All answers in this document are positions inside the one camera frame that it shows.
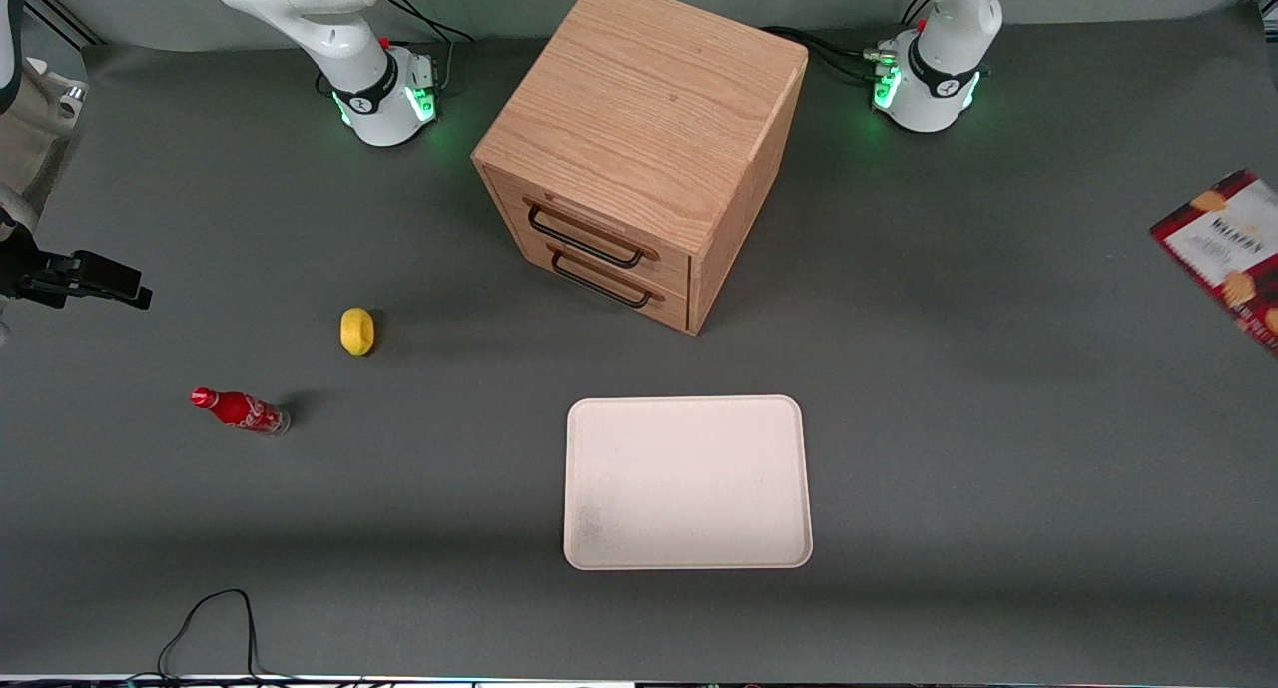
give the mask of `cabinet top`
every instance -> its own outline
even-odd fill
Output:
[[[474,159],[698,254],[806,61],[674,0],[578,0]]]

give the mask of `wooden drawer unit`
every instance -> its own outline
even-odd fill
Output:
[[[472,159],[525,258],[697,334],[772,188],[806,64],[674,0],[578,0]]]

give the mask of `drawer handle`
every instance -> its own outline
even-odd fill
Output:
[[[622,297],[620,293],[616,293],[606,286],[601,286],[594,281],[590,281],[585,276],[580,276],[579,274],[573,274],[567,269],[562,269],[562,266],[558,265],[558,260],[561,258],[564,258],[564,252],[555,252],[555,257],[551,258],[551,266],[555,269],[556,274],[561,275],[569,281],[573,281],[574,284],[579,284],[580,286],[585,286],[588,289],[593,289],[594,292],[599,292],[620,304],[629,306],[630,308],[643,308],[644,306],[648,306],[648,299],[652,298],[652,292],[644,292],[643,297],[638,299],[627,299]]]
[[[538,231],[541,231],[542,234],[547,234],[547,237],[556,238],[573,248],[584,251],[585,253],[593,256],[594,258],[598,258],[599,261],[607,261],[612,266],[617,266],[621,269],[634,269],[635,265],[639,263],[639,260],[643,258],[643,249],[635,249],[635,254],[630,258],[620,258],[610,254],[608,252],[599,251],[588,243],[569,237],[569,234],[557,231],[556,229],[551,229],[550,226],[537,220],[537,215],[541,212],[542,212],[542,205],[539,203],[533,203],[533,208],[528,211],[528,223],[533,225],[533,229],[538,229]]]

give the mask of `red bottle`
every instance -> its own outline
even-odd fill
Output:
[[[199,387],[190,393],[190,403],[217,417],[231,428],[243,428],[263,436],[280,436],[289,430],[289,412],[248,394],[219,394]]]

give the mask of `bottle cap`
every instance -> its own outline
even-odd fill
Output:
[[[217,391],[201,386],[190,393],[190,403],[201,408],[213,408],[217,403]]]

